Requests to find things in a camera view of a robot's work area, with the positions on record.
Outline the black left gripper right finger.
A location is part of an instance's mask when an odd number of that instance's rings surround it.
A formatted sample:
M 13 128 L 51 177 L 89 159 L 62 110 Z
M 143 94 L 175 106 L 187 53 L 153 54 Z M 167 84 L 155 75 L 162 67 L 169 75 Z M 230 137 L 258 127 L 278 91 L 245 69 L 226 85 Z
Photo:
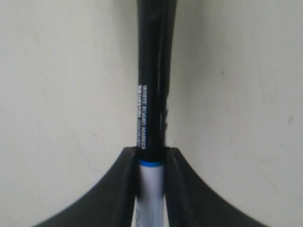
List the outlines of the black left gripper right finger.
M 213 191 L 178 148 L 167 150 L 165 197 L 171 227 L 263 226 Z

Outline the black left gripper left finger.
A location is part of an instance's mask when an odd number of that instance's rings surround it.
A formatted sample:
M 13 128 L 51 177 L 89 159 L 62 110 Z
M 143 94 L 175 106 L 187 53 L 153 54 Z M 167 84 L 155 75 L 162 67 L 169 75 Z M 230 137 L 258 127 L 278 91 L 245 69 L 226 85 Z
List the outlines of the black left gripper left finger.
M 126 147 L 85 195 L 39 227 L 129 227 L 137 191 L 137 149 Z

